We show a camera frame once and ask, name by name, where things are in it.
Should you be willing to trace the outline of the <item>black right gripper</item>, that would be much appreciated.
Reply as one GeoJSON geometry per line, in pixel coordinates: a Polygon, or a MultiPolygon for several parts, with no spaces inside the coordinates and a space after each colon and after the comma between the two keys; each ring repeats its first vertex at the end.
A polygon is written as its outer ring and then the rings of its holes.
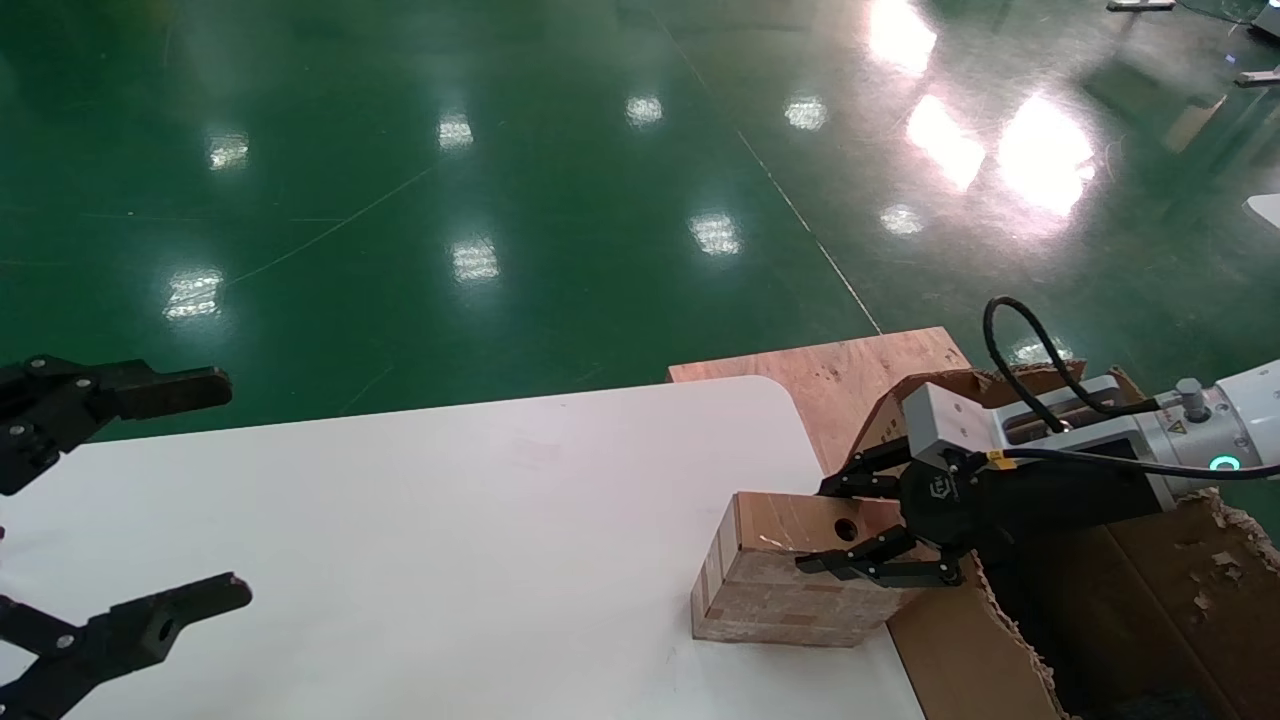
{"type": "Polygon", "coordinates": [[[902,525],[847,550],[795,559],[805,574],[867,580],[890,589],[960,587],[959,556],[984,544],[1080,530],[1162,512],[1166,503],[1137,470],[1071,460],[1012,469],[968,468],[960,457],[914,460],[908,437],[854,450],[817,495],[900,500],[902,525]],[[900,479],[890,470],[908,469],[900,479]]]}

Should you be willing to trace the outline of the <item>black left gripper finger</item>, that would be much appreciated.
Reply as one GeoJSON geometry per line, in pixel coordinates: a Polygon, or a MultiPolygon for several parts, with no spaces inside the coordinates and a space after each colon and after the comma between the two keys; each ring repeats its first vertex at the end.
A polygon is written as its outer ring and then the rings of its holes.
{"type": "Polygon", "coordinates": [[[37,355],[1,369],[1,493],[10,497],[115,420],[142,421],[220,407],[221,369],[155,372],[142,360],[84,365],[37,355]]]}
{"type": "Polygon", "coordinates": [[[35,661],[1,688],[5,719],[63,719],[100,685],[163,664],[189,625],[251,603],[228,571],[110,607],[74,626],[27,603],[1,600],[1,639],[35,661]]]}

